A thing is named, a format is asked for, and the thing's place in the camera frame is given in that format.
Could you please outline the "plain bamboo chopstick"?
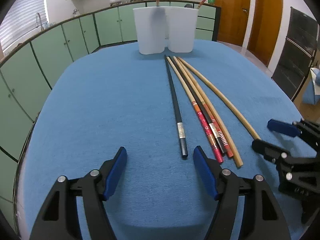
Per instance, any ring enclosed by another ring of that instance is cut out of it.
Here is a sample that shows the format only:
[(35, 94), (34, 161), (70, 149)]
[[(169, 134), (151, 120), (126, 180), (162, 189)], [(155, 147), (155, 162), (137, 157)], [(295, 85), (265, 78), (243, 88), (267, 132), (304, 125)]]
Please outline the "plain bamboo chopstick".
[(191, 73), (189, 72), (189, 70), (187, 70), (187, 64), (184, 62), (184, 60), (180, 57), (177, 57), (177, 60), (183, 66), (184, 70), (187, 72), (188, 76), (192, 80), (193, 84), (196, 86), (197, 90), (199, 91), (199, 93), (203, 97), (205, 103), (207, 104), (208, 108), (210, 109), (211, 113), (213, 114), (216, 122), (219, 124), (219, 127), (220, 127), (223, 135), (225, 136), (225, 139), (227, 140), (229, 147), (231, 148), (231, 151), (233, 152), (233, 159), (235, 161), (236, 166), (242, 167), (242, 165), (244, 163), (240, 157), (240, 153), (239, 153), (238, 149), (236, 148), (236, 145), (235, 145), (231, 135), (229, 134), (228, 129), (226, 128), (225, 124), (223, 123), (222, 119), (220, 118), (218, 112), (214, 108), (213, 104), (211, 103), (211, 101), (209, 100), (208, 96), (205, 94), (205, 92), (203, 91), (203, 89), (201, 88), (199, 83), (196, 81), (195, 77), (193, 77), (191, 75)]
[(234, 115), (239, 119), (239, 121), (244, 125), (248, 130), (253, 139), (260, 139), (258, 133), (250, 125), (247, 119), (240, 113), (240, 111), (225, 97), (225, 95), (220, 92), (204, 75), (202, 75), (198, 70), (191, 66), (187, 61), (178, 57), (178, 59), (189, 69), (191, 70), (202, 82), (206, 84), (224, 103), (225, 105), (234, 113)]

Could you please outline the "green lower kitchen cabinets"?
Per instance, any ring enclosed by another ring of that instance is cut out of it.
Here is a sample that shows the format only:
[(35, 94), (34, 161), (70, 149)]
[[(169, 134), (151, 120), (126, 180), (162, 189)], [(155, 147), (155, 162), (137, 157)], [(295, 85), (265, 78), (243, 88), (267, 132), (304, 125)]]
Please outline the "green lower kitchen cabinets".
[(1, 211), (14, 223), (17, 159), (33, 132), (25, 174), (25, 210), (35, 220), (59, 175), (83, 176), (123, 146), (124, 178), (107, 210), (128, 226), (171, 228), (200, 221), (200, 184), (183, 160), (163, 55), (135, 43), (72, 59), (61, 27), (22, 46), (4, 65), (20, 77), (31, 110), (1, 99)]

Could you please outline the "dark glass cabinet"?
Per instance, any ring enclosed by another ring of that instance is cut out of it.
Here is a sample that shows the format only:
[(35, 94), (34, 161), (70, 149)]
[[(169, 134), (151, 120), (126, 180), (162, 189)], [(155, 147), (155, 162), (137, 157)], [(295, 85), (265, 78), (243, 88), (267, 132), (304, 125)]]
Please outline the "dark glass cabinet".
[(285, 44), (272, 79), (293, 99), (305, 81), (317, 46), (318, 23), (307, 14), (291, 8)]

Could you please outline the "brown wooden door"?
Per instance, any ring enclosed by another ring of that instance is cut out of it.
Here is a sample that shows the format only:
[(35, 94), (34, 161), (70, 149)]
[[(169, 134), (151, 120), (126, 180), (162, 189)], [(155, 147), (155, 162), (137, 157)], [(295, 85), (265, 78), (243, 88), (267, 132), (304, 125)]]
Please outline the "brown wooden door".
[(265, 66), (270, 62), (277, 42), (283, 0), (255, 0), (253, 25), (247, 49)]
[(215, 0), (214, 5), (221, 8), (217, 39), (242, 46), (247, 28), (251, 0)]

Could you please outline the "blue table cloth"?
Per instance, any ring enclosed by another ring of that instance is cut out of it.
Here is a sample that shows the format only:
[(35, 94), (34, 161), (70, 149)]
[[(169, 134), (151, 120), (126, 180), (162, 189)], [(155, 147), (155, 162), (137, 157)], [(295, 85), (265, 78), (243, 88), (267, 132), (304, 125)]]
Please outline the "blue table cloth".
[[(23, 208), (28, 233), (56, 179), (79, 178), (112, 159), (123, 146), (127, 165), (115, 194), (104, 202), (117, 239), (203, 239), (217, 202), (196, 172), (193, 150), (213, 152), (177, 76), (172, 79), (184, 123), (189, 157), (181, 158), (164, 54), (142, 55), (137, 43), (100, 49), (71, 64), (49, 94), (34, 127), (25, 159)], [(294, 156), (316, 155), (299, 138), (270, 132), (270, 119), (293, 122), (292, 101), (248, 59), (224, 44), (196, 40), (181, 58), (201, 72), (242, 113), (261, 139)], [(252, 137), (200, 80), (244, 162), (221, 165), (240, 177), (262, 174), (286, 218), (291, 239), (307, 226), (300, 202), (278, 191), (275, 165), (256, 154)]]

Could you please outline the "white two-compartment utensil holder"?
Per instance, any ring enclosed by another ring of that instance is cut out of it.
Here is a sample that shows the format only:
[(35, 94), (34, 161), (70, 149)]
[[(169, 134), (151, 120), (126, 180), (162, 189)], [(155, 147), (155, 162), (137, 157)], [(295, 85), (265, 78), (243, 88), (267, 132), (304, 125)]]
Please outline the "white two-compartment utensil holder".
[(144, 7), (133, 9), (139, 52), (159, 54), (193, 50), (198, 10), (186, 7)]

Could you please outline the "chrome sink faucet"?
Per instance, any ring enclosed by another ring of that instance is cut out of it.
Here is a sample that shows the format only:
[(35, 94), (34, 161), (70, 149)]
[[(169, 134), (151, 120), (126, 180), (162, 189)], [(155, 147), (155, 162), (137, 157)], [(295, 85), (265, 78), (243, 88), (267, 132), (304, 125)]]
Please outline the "chrome sink faucet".
[(40, 13), (37, 12), (36, 13), (36, 27), (40, 27), (41, 31), (44, 30), (44, 27), (43, 27), (43, 24), (42, 24), (42, 20), (41, 20), (41, 16), (40, 16)]

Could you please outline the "white window blinds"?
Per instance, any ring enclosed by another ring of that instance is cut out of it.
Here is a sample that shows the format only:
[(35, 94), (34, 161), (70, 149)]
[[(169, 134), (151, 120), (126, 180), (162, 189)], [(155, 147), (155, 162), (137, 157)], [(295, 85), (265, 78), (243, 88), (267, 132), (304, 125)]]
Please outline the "white window blinds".
[(46, 0), (16, 0), (1, 23), (1, 46), (9, 48), (14, 42), (36, 29), (36, 13), (43, 26), (47, 24)]

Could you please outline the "white cooking pot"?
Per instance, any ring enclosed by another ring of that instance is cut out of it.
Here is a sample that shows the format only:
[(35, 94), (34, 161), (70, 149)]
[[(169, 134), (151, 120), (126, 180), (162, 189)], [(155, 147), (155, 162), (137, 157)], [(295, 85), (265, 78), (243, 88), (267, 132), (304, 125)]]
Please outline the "white cooking pot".
[(110, 6), (119, 5), (122, 3), (122, 0), (109, 0)]

